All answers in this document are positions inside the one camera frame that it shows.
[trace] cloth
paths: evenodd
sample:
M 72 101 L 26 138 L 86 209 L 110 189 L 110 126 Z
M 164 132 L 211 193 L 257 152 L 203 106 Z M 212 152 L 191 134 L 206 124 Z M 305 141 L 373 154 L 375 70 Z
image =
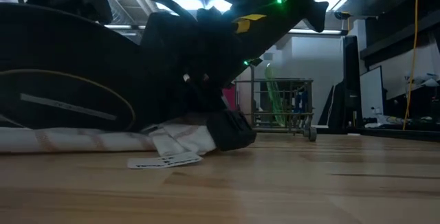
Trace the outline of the cloth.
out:
M 0 153 L 154 151 L 161 156 L 214 150 L 204 125 L 165 123 L 153 132 L 114 133 L 83 128 L 0 128 Z

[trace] metal rack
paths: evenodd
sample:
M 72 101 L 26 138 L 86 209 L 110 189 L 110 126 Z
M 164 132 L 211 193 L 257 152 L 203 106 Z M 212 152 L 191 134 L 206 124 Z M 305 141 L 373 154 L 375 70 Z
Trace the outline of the metal rack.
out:
M 317 130 L 311 127 L 314 115 L 311 96 L 312 82 L 312 79 L 296 78 L 235 81 L 236 85 L 250 84 L 251 111 L 250 113 L 244 113 L 244 115 L 250 117 L 250 125 L 255 131 L 293 133 L 294 135 L 301 133 L 304 137 L 308 137 L 310 141 L 314 142 L 317 137 Z M 267 90 L 256 91 L 255 83 L 260 85 L 265 83 Z M 256 93 L 260 95 L 260 100 L 267 98 L 266 110 L 256 110 L 254 102 Z M 237 89 L 235 91 L 235 101 L 236 103 L 239 102 Z

